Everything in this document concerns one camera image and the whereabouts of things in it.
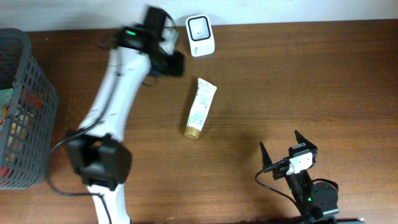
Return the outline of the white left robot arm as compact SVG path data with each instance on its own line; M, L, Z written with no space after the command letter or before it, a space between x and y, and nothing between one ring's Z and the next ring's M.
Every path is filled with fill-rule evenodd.
M67 133L72 169L93 199L99 223L131 223L124 183L132 153L123 146L127 117L147 76L181 77L184 56L169 13L150 6L143 23L117 31L96 98L77 130Z

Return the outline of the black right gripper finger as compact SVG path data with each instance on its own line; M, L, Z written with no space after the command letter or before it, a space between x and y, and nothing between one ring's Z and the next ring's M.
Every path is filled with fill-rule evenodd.
M261 148L261 154L262 154L262 169L265 170L271 165L273 165L273 162L267 152L267 149L264 145L264 143L261 141L260 142L260 148Z
M306 139L297 130L295 130L294 133L295 133L295 137L296 137L296 140L298 143L296 146L294 146L294 150L296 150L296 151L304 151L304 150L317 151L318 150L316 145L314 145L312 142L310 142L308 139Z

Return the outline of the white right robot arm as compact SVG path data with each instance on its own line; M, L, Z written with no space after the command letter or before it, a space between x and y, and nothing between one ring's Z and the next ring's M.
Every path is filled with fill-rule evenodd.
M255 181L262 187L289 199L300 213L299 223L336 223L339 213L338 184L328 179L312 179L308 170L316 163L318 148L295 131L297 145L289 148L289 155L273 163L263 143L260 143L262 169ZM261 174L271 172L273 179L284 178L289 186L288 196L258 180Z

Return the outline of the white cream tube gold cap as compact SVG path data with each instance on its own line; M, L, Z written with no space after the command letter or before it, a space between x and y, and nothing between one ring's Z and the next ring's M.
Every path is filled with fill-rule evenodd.
M198 139L208 116L211 103L217 87L210 82L199 78L198 89L188 116L184 136Z

